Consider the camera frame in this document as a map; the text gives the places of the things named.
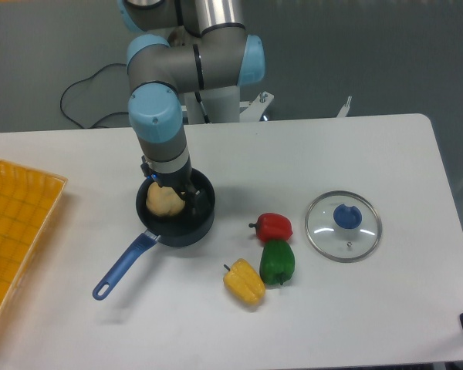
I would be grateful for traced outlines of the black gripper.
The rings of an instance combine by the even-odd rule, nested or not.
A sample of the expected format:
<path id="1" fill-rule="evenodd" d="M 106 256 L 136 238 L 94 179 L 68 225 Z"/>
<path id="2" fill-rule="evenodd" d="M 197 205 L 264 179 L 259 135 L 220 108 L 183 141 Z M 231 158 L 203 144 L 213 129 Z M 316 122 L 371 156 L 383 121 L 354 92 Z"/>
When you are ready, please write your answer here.
<path id="1" fill-rule="evenodd" d="M 194 218 L 206 217 L 211 212 L 211 203 L 203 186 L 191 182 L 192 166 L 189 155 L 142 156 L 142 168 L 151 178 L 150 190 L 170 187 L 179 191 Z"/>

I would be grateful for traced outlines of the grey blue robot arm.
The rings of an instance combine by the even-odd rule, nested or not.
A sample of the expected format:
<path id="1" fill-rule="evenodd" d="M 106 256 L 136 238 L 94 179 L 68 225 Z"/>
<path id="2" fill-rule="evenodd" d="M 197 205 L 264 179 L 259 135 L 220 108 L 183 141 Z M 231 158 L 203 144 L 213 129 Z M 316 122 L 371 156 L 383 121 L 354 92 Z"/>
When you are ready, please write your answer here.
<path id="1" fill-rule="evenodd" d="M 195 214 L 210 209 L 191 180 L 182 93 L 245 86 L 265 75 L 262 41 L 246 32 L 240 1 L 119 1 L 128 29 L 128 116 L 149 175 Z"/>

